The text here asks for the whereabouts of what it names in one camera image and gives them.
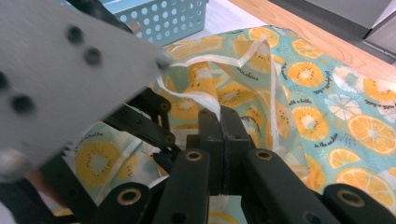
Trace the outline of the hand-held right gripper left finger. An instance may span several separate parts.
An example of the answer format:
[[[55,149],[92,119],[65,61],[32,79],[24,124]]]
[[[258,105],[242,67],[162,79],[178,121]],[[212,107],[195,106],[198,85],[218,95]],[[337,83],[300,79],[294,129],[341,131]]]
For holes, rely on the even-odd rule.
[[[198,113],[198,133],[187,135],[186,148],[199,148],[209,154],[209,190],[211,193],[222,193],[222,147],[222,132],[216,115],[207,109],[202,109]]]

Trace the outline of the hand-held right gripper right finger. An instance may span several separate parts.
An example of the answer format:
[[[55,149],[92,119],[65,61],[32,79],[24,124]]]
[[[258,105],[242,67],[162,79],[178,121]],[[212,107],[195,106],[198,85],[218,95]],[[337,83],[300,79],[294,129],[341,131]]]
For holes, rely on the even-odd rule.
[[[238,113],[229,107],[223,108],[224,190],[226,193],[242,193],[245,182],[243,160],[251,147],[248,135]]]

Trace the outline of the light blue perforated plastic basket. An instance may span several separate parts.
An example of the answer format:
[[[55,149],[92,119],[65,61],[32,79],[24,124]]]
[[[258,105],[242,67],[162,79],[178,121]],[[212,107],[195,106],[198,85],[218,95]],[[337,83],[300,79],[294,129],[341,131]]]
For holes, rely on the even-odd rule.
[[[208,0],[54,0],[129,34],[135,42],[163,47],[205,28]]]

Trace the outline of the wooden table edge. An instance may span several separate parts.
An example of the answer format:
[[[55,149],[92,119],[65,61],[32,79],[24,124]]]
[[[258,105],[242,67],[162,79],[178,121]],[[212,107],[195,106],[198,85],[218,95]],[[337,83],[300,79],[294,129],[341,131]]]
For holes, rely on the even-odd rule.
[[[293,30],[325,54],[359,70],[367,77],[380,78],[396,84],[395,66],[354,47],[269,0],[229,1],[265,23]]]

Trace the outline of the grey cabinet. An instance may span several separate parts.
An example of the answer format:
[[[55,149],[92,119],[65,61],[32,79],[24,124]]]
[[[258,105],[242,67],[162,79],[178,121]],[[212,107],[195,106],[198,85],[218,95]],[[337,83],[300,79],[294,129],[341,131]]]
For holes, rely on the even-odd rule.
[[[269,0],[271,3],[396,65],[396,55],[373,46],[365,38],[388,16],[396,13],[396,0]]]

